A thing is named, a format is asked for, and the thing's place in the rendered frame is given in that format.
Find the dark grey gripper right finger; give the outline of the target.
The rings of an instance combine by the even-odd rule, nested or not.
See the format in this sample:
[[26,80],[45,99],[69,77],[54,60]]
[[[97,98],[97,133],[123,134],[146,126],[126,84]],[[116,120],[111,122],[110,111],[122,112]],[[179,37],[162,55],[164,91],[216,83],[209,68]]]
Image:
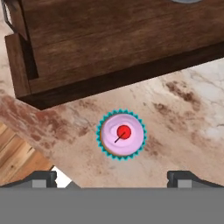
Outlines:
[[224,185],[215,184],[197,177],[191,171],[168,171],[168,188],[224,188]]

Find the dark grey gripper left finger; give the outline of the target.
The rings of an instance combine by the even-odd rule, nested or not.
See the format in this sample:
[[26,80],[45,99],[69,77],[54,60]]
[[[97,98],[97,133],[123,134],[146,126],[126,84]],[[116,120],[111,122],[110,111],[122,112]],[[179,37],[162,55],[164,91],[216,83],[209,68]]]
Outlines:
[[2,185],[2,187],[56,188],[56,178],[56,171],[34,171],[26,178]]

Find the pink frosted cupcake with cherry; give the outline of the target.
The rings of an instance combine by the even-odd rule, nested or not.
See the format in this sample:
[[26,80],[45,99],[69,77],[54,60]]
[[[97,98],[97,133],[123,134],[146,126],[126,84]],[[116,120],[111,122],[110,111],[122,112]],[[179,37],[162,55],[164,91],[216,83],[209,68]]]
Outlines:
[[96,141],[108,158],[133,159],[144,149],[147,131],[143,121],[133,111],[115,109],[99,121]]

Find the dark brown wooden tray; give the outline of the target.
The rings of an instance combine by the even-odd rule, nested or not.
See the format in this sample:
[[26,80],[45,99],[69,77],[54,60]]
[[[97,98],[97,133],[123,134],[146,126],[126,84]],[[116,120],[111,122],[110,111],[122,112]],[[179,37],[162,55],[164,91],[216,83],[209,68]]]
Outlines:
[[49,109],[224,58],[224,0],[0,0],[15,96]]

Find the grey bowl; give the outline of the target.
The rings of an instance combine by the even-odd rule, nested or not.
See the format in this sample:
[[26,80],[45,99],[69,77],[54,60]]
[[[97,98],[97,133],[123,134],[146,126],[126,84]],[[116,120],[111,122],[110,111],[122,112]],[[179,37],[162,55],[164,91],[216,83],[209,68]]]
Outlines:
[[171,1],[178,4],[196,4],[201,2],[202,0],[171,0]]

